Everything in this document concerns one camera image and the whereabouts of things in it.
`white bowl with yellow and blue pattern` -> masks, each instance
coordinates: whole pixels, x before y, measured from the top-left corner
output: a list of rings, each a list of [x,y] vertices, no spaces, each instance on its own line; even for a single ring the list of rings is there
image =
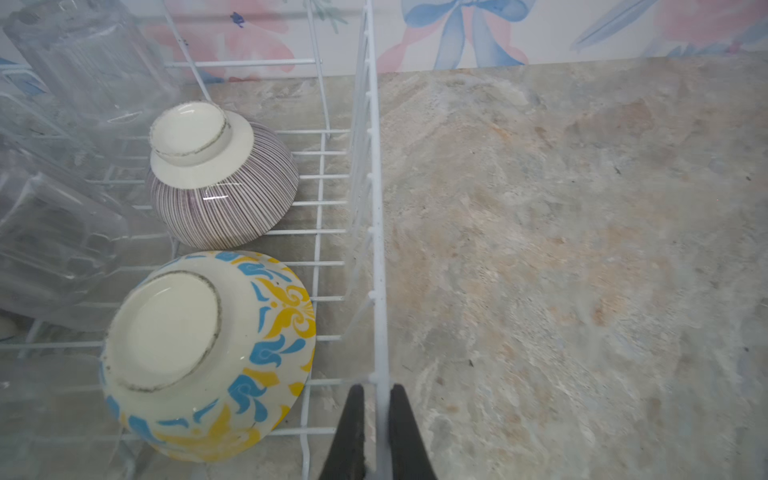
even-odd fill
[[[285,418],[315,351],[293,271],[261,253],[209,251],[153,272],[105,340],[101,386],[126,429],[171,458],[217,462]]]

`wall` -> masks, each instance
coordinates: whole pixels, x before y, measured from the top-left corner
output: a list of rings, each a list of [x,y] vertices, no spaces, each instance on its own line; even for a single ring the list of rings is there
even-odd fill
[[[326,74],[352,74],[361,0],[304,0]],[[183,59],[155,0],[125,0]],[[312,56],[301,0],[167,0],[196,60]],[[0,15],[20,6],[3,2]],[[768,0],[376,0],[380,72],[768,49]],[[23,59],[0,35],[0,57]],[[312,65],[211,68],[208,81],[314,75]]]

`blue bow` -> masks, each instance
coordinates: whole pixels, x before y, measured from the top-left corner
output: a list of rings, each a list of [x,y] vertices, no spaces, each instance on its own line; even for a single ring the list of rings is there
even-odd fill
[[[451,12],[442,29],[435,70],[456,68],[464,51],[464,20],[462,7],[477,7],[491,12],[507,22],[519,22],[528,16],[536,0],[402,0],[402,16],[406,25],[421,28],[440,20]],[[493,38],[485,16],[475,11],[472,16],[472,44],[478,67],[523,65],[511,57]]]

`clear plastic container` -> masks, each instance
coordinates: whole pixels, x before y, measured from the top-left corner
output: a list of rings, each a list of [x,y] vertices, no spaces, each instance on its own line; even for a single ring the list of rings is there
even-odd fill
[[[147,164],[149,127],[180,89],[119,0],[39,2],[3,30],[105,157]]]
[[[118,480],[121,426],[109,412],[93,356],[0,362],[0,478]]]
[[[64,169],[27,151],[0,146],[0,308],[75,329],[103,329],[107,307],[119,303],[150,271],[131,265],[165,263],[172,243],[156,220],[126,207]],[[132,276],[114,282],[121,270]]]

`wire rack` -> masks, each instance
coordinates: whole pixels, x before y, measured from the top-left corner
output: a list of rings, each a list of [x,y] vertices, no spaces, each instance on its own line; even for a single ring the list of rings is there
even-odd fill
[[[323,124],[316,129],[303,130],[278,130],[281,136],[315,136],[319,138],[319,150],[294,151],[296,157],[316,157],[318,161],[317,174],[300,175],[303,183],[316,182],[316,200],[299,200],[293,202],[294,207],[315,207],[316,220],[314,228],[301,229],[275,229],[268,232],[267,236],[298,237],[314,236],[313,258],[311,260],[285,261],[289,266],[301,266],[311,269],[311,299],[317,311],[318,305],[323,303],[353,303],[349,308],[351,319],[348,326],[341,332],[318,335],[319,345],[325,344],[332,349],[345,349],[345,340],[349,327],[357,324],[363,318],[372,318],[371,329],[373,334],[373,359],[372,371],[362,376],[356,376],[354,380],[345,378],[313,378],[312,373],[306,382],[306,388],[300,403],[294,409],[300,408],[300,425],[296,428],[278,428],[270,435],[282,435],[297,437],[302,452],[302,479],[307,480],[310,475],[310,435],[333,435],[336,428],[310,427],[310,398],[312,387],[339,387],[349,385],[352,381],[370,384],[375,391],[375,432],[376,470],[370,472],[374,478],[389,479],[392,477],[391,455],[387,440],[387,415],[389,411],[389,351],[387,346],[387,315],[386,315],[386,275],[385,275],[385,250],[383,238],[383,208],[382,208],[382,175],[381,153],[379,139],[379,98],[376,79],[376,46],[374,42],[373,8],[372,1],[366,0],[362,10],[362,21],[359,33],[359,50],[356,63],[355,88],[353,92],[353,112],[350,128],[331,128],[331,116],[329,115],[326,86],[323,79],[323,63],[319,53],[316,37],[314,15],[311,2],[305,2],[307,24],[309,26],[312,42],[311,58],[295,58],[285,60],[244,60],[244,61],[195,61],[190,56],[185,41],[182,39],[173,17],[168,11],[163,0],[158,0],[164,13],[165,20],[177,40],[179,48],[186,61],[168,62],[167,68],[189,68],[194,75],[202,95],[211,101],[211,94],[204,84],[198,68],[212,67],[264,67],[276,65],[314,65],[316,69],[316,81],[323,109]],[[28,65],[0,65],[0,74],[10,78],[14,74],[37,75]],[[33,138],[20,135],[0,126],[0,134],[4,134],[22,145],[30,145],[30,141],[72,141],[77,138],[69,133],[66,127],[57,121],[42,114],[39,110],[31,108],[27,102],[21,101],[13,95],[0,93],[0,97],[7,99],[14,105],[34,117],[37,121],[46,125],[51,134],[38,134]],[[346,135],[349,137],[349,147],[346,151],[328,150],[326,145],[333,135]],[[334,157],[344,157],[349,160],[348,174],[327,174],[326,160]],[[103,176],[87,177],[92,184],[105,187],[115,185],[140,185],[143,179],[118,178],[116,167],[108,167]],[[345,200],[328,200],[324,197],[325,182],[346,182],[347,198]],[[323,222],[324,207],[344,206],[348,213],[346,228],[328,228]],[[134,205],[138,210],[151,210],[149,205]],[[321,245],[324,236],[344,236],[346,240],[346,254],[343,260],[327,260]],[[173,256],[178,255],[178,243],[174,243]],[[343,267],[346,272],[347,291],[344,295],[319,295],[321,291],[320,270],[326,267]],[[151,272],[158,266],[129,267],[135,270]],[[366,281],[361,282],[361,276],[366,276]],[[366,291],[362,295],[350,296],[353,287],[364,284]],[[119,304],[104,304],[94,307],[117,307]],[[40,332],[45,323],[36,320],[28,331],[24,343],[0,343],[0,351],[18,350],[18,356],[23,358],[31,351],[56,349],[100,349],[102,341],[78,340],[69,342],[46,342],[39,339]],[[134,476],[135,460],[131,450],[125,442],[136,440],[137,437],[129,432],[123,432],[118,453],[126,462],[126,471],[129,477]]]

